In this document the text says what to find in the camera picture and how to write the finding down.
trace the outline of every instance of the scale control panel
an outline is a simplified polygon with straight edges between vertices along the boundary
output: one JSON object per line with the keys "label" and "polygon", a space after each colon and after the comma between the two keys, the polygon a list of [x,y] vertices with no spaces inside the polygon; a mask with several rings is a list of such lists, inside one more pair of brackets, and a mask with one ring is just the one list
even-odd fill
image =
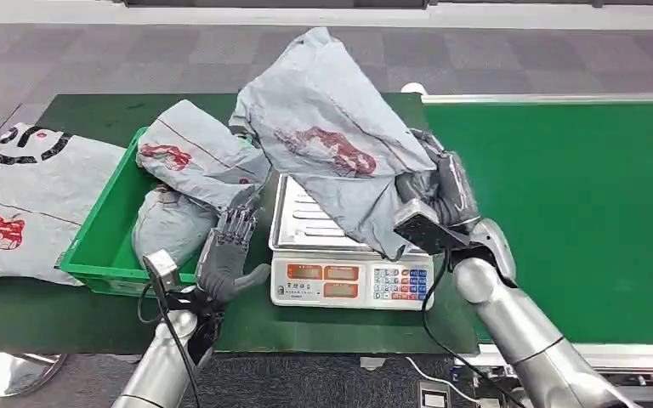
{"label": "scale control panel", "polygon": [[279,306],[420,310],[433,282],[429,257],[399,263],[274,257],[271,264],[271,300]]}

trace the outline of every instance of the humanoid robot hand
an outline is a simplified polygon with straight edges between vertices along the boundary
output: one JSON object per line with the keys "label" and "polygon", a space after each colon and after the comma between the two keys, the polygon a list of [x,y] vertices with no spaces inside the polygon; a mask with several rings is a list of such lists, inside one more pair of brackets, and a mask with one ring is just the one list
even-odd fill
{"label": "humanoid robot hand", "polygon": [[257,224],[254,213],[251,207],[227,210],[209,232],[196,266],[196,286],[214,300],[229,302],[269,277],[266,263],[244,275],[249,241]]}

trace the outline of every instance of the robotic arm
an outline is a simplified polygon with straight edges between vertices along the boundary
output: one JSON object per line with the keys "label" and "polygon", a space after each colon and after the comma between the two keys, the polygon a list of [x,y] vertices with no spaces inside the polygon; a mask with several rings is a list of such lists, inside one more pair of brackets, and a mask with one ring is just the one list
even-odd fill
{"label": "robotic arm", "polygon": [[480,220],[475,247],[458,254],[454,285],[474,307],[503,358],[538,408],[636,406],[598,374],[514,283],[514,260],[497,223]]}
{"label": "robotic arm", "polygon": [[435,255],[450,249],[457,292],[474,308],[536,408],[635,407],[598,374],[515,283],[516,267],[497,223],[479,216],[454,152],[413,131],[437,165],[397,180],[407,202],[395,232]]}
{"label": "robotic arm", "polygon": [[178,290],[178,268],[166,251],[144,257],[159,308],[168,311],[170,325],[162,320],[156,327],[154,339],[112,408],[180,406],[190,377],[195,381],[211,359],[225,303],[269,277],[267,264],[243,274],[256,223],[251,207],[223,213],[202,249],[196,284],[183,291]]}

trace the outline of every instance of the digital scale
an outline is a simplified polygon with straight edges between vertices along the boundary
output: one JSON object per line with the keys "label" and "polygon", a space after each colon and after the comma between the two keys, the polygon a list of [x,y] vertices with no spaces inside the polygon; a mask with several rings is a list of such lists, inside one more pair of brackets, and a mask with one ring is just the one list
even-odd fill
{"label": "digital scale", "polygon": [[278,306],[420,310],[434,281],[427,253],[415,249],[396,263],[382,259],[344,235],[288,176],[279,177],[269,245],[271,301]]}

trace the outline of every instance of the white floor stripe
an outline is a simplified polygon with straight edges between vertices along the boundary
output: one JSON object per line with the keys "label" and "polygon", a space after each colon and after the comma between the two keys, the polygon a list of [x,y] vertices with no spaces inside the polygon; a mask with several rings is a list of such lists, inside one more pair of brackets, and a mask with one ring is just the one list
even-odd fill
{"label": "white floor stripe", "polygon": [[455,4],[426,10],[126,8],[102,0],[0,0],[0,23],[653,30],[653,6]]}

